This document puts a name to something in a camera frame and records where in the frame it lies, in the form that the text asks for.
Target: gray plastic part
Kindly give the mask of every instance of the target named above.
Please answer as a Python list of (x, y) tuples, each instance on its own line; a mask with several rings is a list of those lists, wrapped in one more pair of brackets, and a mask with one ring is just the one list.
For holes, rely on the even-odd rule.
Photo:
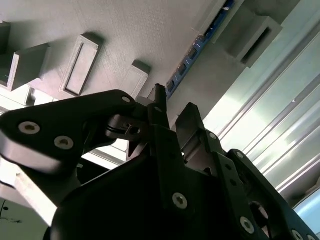
[(139, 60), (135, 60), (127, 72), (120, 89), (136, 99), (145, 85), (150, 71), (150, 66)]
[(269, 16), (255, 16), (242, 37), (228, 51), (251, 68), (281, 32), (282, 27)]
[(40, 77), (49, 46), (42, 44), (0, 57), (0, 87), (13, 91)]
[(7, 22), (0, 23), (0, 55), (7, 52), (11, 26)]
[(82, 94), (100, 51), (102, 40), (84, 34), (78, 37), (63, 77), (60, 92), (73, 97)]

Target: metal panel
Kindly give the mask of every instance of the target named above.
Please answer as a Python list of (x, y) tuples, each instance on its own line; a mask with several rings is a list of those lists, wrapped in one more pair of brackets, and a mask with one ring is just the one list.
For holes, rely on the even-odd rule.
[(320, 177), (319, 9), (319, 1), (301, 1), (204, 121), (293, 202)]

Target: bolt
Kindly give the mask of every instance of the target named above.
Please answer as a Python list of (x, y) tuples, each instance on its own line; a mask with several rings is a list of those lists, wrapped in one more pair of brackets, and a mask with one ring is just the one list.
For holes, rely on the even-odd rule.
[(40, 132), (40, 126), (32, 121), (25, 121), (18, 126), (23, 134), (34, 135)]
[(255, 233), (255, 227), (253, 226), (252, 222), (242, 216), (240, 217), (240, 223), (241, 223), (241, 226), (244, 228), (244, 230), (246, 230), (249, 234), (254, 234)]
[(185, 196), (183, 196), (181, 193), (176, 192), (172, 196), (172, 200), (174, 205), (176, 205), (179, 209), (186, 209), (188, 207), (188, 201)]
[(54, 140), (54, 145), (62, 150), (70, 150), (74, 147), (74, 141), (68, 136), (58, 136)]
[(212, 138), (212, 139), (217, 139), (217, 136), (216, 135), (214, 135), (212, 132), (210, 132), (210, 138)]
[(122, 100), (125, 101), (126, 103), (130, 103), (131, 102), (130, 98), (128, 98), (126, 96), (123, 96)]
[(237, 155), (239, 158), (244, 159), (244, 156), (242, 155), (241, 152), (237, 151), (237, 152), (236, 152), (236, 155)]
[(162, 113), (162, 110), (159, 107), (156, 106), (154, 109), (157, 110), (158, 112)]
[(307, 237), (308, 237), (309, 240), (316, 240), (316, 239), (315, 239), (313, 236), (311, 236), (311, 235), (308, 235)]
[(299, 232), (297, 232), (296, 230), (293, 229), (291, 232), (296, 240), (304, 240), (303, 237), (301, 236), (301, 234)]

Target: textured gray surface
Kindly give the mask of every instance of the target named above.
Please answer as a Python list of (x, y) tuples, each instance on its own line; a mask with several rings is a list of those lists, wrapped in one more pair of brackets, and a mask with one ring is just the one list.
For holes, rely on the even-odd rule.
[(15, 50), (49, 43), (49, 72), (31, 86), (57, 99), (77, 36), (105, 40), (83, 94), (119, 89), (132, 62), (152, 67), (141, 94), (166, 84), (198, 35), (199, 21), (218, 0), (2, 0), (0, 20), (11, 23)]

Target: blue strip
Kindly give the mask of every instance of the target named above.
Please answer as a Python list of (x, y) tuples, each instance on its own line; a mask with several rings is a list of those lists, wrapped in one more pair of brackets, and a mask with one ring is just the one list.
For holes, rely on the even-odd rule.
[(167, 101), (169, 100), (169, 98), (171, 98), (179, 84), (185, 78), (192, 65), (198, 59), (204, 47), (214, 36), (215, 32), (226, 18), (228, 11), (233, 6), (233, 4), (234, 0), (227, 0), (223, 8), (220, 10), (216, 18), (213, 20), (212, 24), (210, 25), (206, 33), (204, 35), (199, 35), (195, 42), (192, 44), (192, 47), (189, 49), (188, 54), (185, 56), (180, 67), (177, 69), (177, 71), (174, 73), (171, 80), (165, 87)]

